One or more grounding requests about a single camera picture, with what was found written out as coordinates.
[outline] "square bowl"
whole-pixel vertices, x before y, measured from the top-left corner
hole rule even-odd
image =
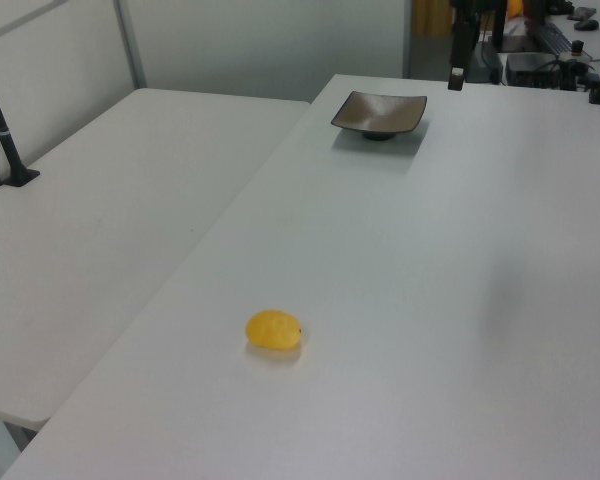
[[[424,114],[427,97],[395,97],[351,92],[331,124],[362,133],[369,140],[388,140],[413,131]]]

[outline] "white table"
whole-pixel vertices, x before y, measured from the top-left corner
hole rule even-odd
[[[55,413],[307,106],[139,90],[0,188],[0,419]]]
[[[352,90],[429,104],[374,143],[329,124]],[[246,343],[266,308],[300,351]],[[30,478],[600,480],[600,107],[336,76],[5,476]]]

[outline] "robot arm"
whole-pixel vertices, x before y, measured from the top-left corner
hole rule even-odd
[[[482,13],[492,10],[493,0],[449,0],[456,9],[451,46],[449,90],[462,90],[471,58],[480,37]]]

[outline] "keyboard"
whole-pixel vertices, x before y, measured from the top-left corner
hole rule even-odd
[[[571,42],[564,36],[555,24],[547,22],[538,25],[535,22],[525,22],[527,33],[538,43],[543,52],[560,55],[571,51]]]

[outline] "lemon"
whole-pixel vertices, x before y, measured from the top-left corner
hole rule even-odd
[[[288,350],[302,338],[298,320],[280,310],[264,310],[256,314],[245,328],[247,338],[258,347]]]

